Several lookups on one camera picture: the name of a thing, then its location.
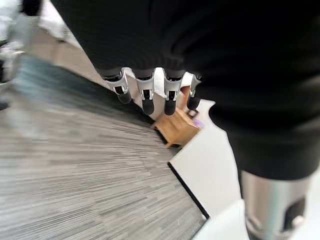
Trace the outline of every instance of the black fabric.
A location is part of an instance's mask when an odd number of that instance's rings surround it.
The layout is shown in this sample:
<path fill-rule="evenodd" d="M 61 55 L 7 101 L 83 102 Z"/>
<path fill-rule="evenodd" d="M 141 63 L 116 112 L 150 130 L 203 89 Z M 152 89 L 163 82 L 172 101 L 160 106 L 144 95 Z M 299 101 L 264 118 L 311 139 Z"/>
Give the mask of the black fabric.
<path fill-rule="evenodd" d="M 320 2 L 53 0 L 97 69 L 203 76 L 240 170 L 281 180 L 320 159 Z"/>
<path fill-rule="evenodd" d="M 0 83 L 5 81 L 4 61 L 0 60 Z"/>
<path fill-rule="evenodd" d="M 40 14 L 42 4 L 42 0 L 23 0 L 21 11 L 27 16 L 38 16 Z"/>

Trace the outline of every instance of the gray carpet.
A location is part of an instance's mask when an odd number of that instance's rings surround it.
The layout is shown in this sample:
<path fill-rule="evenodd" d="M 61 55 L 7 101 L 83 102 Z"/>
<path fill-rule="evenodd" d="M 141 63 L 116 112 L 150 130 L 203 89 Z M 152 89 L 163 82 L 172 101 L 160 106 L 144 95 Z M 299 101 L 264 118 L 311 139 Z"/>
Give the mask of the gray carpet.
<path fill-rule="evenodd" d="M 1 240 L 186 240 L 204 224 L 135 104 L 32 57 L 8 97 Z"/>

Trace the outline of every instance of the black fingertip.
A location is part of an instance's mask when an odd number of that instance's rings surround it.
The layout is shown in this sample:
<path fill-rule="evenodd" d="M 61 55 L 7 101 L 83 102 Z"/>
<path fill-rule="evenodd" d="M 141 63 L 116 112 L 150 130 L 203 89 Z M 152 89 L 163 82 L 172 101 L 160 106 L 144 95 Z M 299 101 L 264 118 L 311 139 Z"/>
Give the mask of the black fingertip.
<path fill-rule="evenodd" d="M 176 111 L 176 101 L 166 100 L 164 104 L 164 113 L 171 116 Z"/>
<path fill-rule="evenodd" d="M 150 99 L 142 100 L 142 109 L 146 115 L 153 114 L 155 111 L 154 101 Z"/>
<path fill-rule="evenodd" d="M 199 103 L 200 103 L 200 98 L 198 97 L 191 97 L 189 95 L 188 97 L 188 102 L 186 103 L 186 106 L 188 107 L 188 109 L 190 110 L 196 110 L 197 107 L 199 106 Z"/>
<path fill-rule="evenodd" d="M 131 102 L 131 94 L 129 91 L 125 94 L 119 94 L 118 99 L 120 100 L 121 103 L 128 104 Z"/>

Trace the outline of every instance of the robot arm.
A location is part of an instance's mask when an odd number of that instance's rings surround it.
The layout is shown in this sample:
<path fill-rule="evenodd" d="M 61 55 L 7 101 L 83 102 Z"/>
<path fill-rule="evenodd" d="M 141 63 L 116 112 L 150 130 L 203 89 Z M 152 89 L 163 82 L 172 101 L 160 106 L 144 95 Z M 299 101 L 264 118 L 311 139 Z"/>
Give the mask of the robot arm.
<path fill-rule="evenodd" d="M 167 114 L 178 73 L 203 77 L 188 105 L 197 106 L 193 97 L 216 102 L 209 115 L 234 152 L 250 238 L 292 235 L 320 159 L 319 1 L 52 2 L 99 73 L 172 70 Z M 142 99 L 151 100 L 152 84 L 140 80 Z"/>

